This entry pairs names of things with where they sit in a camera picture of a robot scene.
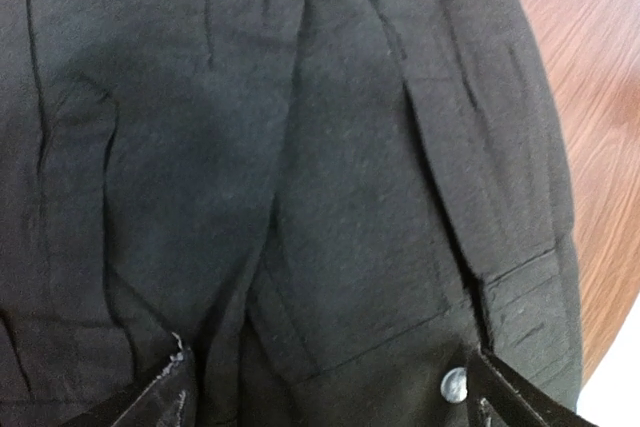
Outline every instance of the brown wooden surface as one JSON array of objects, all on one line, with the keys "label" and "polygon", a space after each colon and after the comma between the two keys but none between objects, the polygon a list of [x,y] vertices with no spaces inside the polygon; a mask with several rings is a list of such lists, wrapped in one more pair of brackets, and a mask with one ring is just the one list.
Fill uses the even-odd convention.
[{"label": "brown wooden surface", "polygon": [[574,182],[585,381],[640,291],[640,0],[522,0]]}]

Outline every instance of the wood grain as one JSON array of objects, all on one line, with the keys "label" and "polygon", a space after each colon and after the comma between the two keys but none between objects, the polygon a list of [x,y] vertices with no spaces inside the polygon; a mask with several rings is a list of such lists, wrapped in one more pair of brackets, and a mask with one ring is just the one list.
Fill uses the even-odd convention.
[{"label": "wood grain", "polygon": [[640,291],[640,0],[522,0],[569,151],[585,382]]}]

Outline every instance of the black fabric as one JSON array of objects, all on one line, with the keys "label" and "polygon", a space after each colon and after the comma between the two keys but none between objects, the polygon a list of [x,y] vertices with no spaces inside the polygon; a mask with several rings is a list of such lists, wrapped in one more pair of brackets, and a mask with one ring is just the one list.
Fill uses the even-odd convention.
[{"label": "black fabric", "polygon": [[171,332],[198,427],[464,426],[439,382],[483,337],[575,408],[519,0],[0,0],[0,46],[1,425],[104,401]]}]

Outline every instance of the white surface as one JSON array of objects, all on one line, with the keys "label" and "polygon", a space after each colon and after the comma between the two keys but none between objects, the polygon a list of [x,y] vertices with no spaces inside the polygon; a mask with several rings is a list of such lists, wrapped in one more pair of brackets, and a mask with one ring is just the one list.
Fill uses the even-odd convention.
[{"label": "white surface", "polygon": [[640,427],[640,297],[582,390],[578,413],[599,427]]}]

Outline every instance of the silver button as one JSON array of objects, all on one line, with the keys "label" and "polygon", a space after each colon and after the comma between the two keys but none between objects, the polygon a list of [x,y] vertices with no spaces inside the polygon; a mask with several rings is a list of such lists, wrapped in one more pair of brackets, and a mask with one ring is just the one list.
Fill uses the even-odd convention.
[{"label": "silver button", "polygon": [[467,398],[467,369],[456,367],[447,372],[440,384],[442,397],[450,404],[459,404]]}]

